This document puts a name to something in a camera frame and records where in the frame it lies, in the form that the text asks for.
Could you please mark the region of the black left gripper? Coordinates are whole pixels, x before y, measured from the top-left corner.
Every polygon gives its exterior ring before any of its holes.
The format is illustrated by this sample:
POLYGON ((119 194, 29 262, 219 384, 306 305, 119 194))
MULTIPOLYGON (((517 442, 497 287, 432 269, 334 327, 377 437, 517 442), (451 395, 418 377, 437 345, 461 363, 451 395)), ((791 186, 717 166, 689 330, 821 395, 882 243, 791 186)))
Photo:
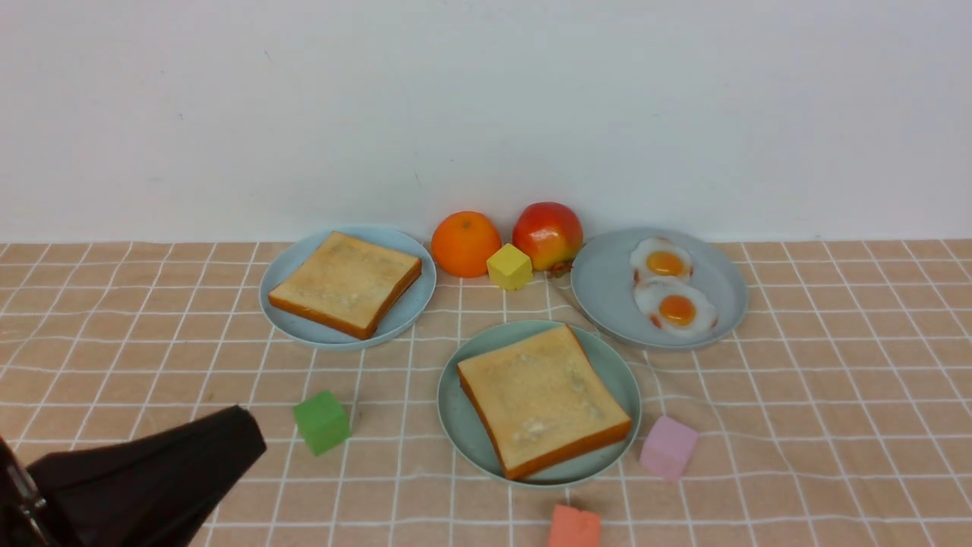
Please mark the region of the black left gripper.
POLYGON ((4 546, 188 546, 267 445, 234 405, 131 442, 23 465, 2 444, 4 546))

